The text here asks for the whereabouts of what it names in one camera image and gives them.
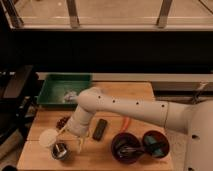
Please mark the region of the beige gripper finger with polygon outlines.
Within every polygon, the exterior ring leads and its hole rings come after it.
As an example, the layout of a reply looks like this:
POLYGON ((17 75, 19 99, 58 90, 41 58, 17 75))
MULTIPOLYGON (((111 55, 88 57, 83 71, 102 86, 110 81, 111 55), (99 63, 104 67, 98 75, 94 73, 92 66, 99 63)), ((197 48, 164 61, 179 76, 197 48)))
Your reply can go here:
POLYGON ((88 137, 89 137, 89 131, 87 131, 85 135, 77 137, 77 141, 78 141, 77 153, 78 154, 81 153, 84 146, 84 142, 88 137))
POLYGON ((56 131, 56 130, 53 130, 54 132, 54 136, 53 136, 53 138, 54 139, 57 139, 57 137, 59 136, 59 135, 62 135, 63 133, 65 133, 66 131, 67 131, 67 127, 63 127, 61 130, 59 130, 59 131, 56 131))

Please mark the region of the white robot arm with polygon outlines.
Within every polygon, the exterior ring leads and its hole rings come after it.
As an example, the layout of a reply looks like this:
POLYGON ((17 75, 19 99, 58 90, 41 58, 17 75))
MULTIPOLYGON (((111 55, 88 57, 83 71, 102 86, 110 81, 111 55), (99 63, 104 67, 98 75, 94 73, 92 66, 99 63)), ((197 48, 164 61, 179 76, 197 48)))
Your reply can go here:
POLYGON ((80 92, 77 108, 65 129, 77 137, 87 134, 97 112, 112 112, 185 133, 183 171, 213 171, 213 100, 187 105, 169 101, 117 98, 92 87, 80 92))

